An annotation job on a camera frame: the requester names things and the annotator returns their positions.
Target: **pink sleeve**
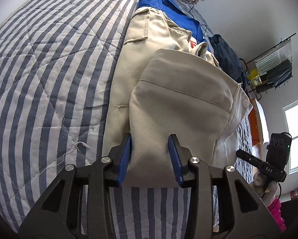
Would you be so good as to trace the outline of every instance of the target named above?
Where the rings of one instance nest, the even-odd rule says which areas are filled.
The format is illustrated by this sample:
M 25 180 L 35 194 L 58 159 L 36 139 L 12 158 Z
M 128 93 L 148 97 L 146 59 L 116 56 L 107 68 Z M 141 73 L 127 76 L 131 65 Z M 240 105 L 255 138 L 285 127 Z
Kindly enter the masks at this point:
M 282 216 L 280 215 L 280 208 L 280 200 L 275 198 L 273 203 L 268 207 L 268 210 L 271 212 L 280 230 L 284 232 L 286 230 L 286 226 L 284 219 L 282 219 Z

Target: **bed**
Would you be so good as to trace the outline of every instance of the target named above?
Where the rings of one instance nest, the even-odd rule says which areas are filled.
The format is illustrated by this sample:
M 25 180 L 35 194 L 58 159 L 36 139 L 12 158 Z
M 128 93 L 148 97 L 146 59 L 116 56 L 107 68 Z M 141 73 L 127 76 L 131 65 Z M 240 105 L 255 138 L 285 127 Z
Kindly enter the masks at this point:
M 31 0 L 0 27 L 0 214 L 15 232 L 65 165 L 101 157 L 111 80 L 137 1 Z M 192 7 L 177 2 L 184 12 Z M 240 148 L 251 153 L 248 119 L 238 133 Z M 252 180 L 248 163 L 235 166 Z M 110 193 L 117 238 L 183 238 L 190 189 Z M 216 188 L 213 201 L 216 225 Z

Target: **white button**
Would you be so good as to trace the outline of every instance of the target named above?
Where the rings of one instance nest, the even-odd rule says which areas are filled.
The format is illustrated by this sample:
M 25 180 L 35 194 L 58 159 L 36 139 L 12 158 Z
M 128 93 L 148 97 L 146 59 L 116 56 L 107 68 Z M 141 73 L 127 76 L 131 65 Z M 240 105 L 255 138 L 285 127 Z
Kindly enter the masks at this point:
M 249 105 L 249 101 L 248 101 L 248 100 L 244 100 L 244 101 L 243 101 L 243 107 L 244 107 L 244 108 L 247 108 L 248 105 Z

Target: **blue gripper pad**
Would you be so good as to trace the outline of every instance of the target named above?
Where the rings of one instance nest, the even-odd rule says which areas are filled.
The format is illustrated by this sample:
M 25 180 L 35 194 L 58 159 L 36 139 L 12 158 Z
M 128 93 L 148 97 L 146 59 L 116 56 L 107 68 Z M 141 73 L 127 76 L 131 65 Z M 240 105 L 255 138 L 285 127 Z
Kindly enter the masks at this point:
M 171 136 L 169 136 L 168 138 L 168 149 L 169 149 L 169 154 L 172 162 L 175 180 L 178 182 L 179 186 L 181 187 L 183 183 L 182 165 L 181 165 L 178 151 L 175 147 L 174 141 Z
M 131 156 L 131 149 L 132 149 L 131 134 L 129 134 L 127 142 L 126 142 L 125 147 L 123 149 L 123 153 L 122 153 L 122 156 L 121 156 L 120 163 L 119 163 L 119 175 L 118 175 L 119 186 L 121 186 L 121 183 L 126 178 L 127 168 L 128 168 L 128 164 L 129 164 L 130 156 Z

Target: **blue shirt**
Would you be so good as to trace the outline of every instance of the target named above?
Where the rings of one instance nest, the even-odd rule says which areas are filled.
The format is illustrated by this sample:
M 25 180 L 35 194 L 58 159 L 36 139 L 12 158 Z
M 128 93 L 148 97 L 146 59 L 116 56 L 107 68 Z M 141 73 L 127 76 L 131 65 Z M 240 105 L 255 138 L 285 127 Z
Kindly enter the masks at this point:
M 180 28 L 191 31 L 192 37 L 197 40 L 198 44 L 203 41 L 206 42 L 200 23 L 183 13 L 174 0 L 140 0 L 138 8 L 140 7 L 152 7 L 163 11 Z

